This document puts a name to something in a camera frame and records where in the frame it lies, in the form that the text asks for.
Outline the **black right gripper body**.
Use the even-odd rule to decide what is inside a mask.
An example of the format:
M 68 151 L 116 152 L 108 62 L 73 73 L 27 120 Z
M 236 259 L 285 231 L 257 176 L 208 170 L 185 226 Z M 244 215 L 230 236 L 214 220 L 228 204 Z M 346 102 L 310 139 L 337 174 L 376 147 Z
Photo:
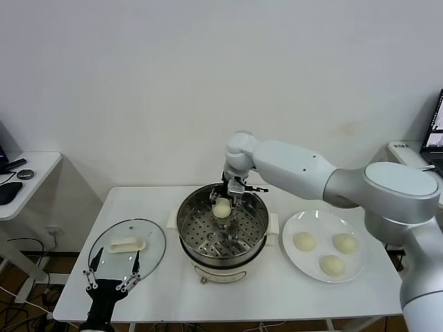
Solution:
M 236 176 L 232 172 L 224 171 L 222 174 L 222 191 L 221 195 L 228 198 L 228 194 L 244 194 L 245 184 L 240 176 Z

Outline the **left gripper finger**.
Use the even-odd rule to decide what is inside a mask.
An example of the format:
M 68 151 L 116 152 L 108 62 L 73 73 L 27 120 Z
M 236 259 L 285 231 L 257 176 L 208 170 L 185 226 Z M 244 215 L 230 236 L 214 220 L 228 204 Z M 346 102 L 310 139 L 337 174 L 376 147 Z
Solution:
M 104 248 L 101 247 L 97 254 L 90 261 L 88 268 L 83 270 L 83 275 L 86 277 L 87 281 L 87 290 L 97 289 L 98 283 L 96 281 L 96 272 L 101 262 L 101 256 Z
M 138 250 L 133 259 L 132 271 L 128 277 L 123 277 L 123 281 L 117 285 L 117 291 L 131 291 L 141 280 L 140 270 L 140 251 Z

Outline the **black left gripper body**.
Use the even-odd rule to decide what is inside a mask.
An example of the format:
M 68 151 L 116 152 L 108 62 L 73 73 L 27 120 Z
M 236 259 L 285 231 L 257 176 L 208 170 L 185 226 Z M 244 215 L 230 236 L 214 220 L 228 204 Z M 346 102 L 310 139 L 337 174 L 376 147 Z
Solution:
M 117 289 L 121 284 L 118 279 L 98 279 L 96 283 L 96 288 L 87 290 L 87 294 L 92 299 L 88 320 L 110 321 L 116 303 L 126 298 L 127 291 Z

